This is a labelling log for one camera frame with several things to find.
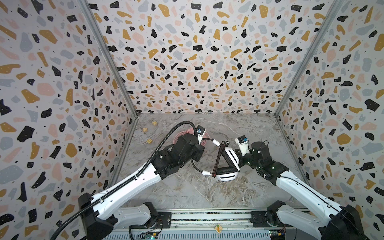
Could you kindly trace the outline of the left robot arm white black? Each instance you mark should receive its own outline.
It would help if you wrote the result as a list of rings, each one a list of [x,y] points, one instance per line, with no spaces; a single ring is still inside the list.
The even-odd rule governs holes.
[[[81,220],[88,240],[101,240],[122,224],[150,228],[158,217],[152,203],[128,211],[122,210],[128,200],[146,188],[176,173],[188,161],[198,161],[204,152],[202,138],[185,134],[176,144],[154,153],[141,169],[111,188],[98,194],[85,193],[78,199]]]

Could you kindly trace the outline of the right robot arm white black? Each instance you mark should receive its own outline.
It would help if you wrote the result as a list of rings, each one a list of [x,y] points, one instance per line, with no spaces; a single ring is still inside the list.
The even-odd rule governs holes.
[[[265,219],[271,227],[290,225],[318,240],[364,240],[359,212],[323,196],[297,177],[288,167],[272,159],[267,142],[238,142],[240,166],[248,165],[274,186],[303,204],[308,213],[295,210],[282,201],[271,204]]]

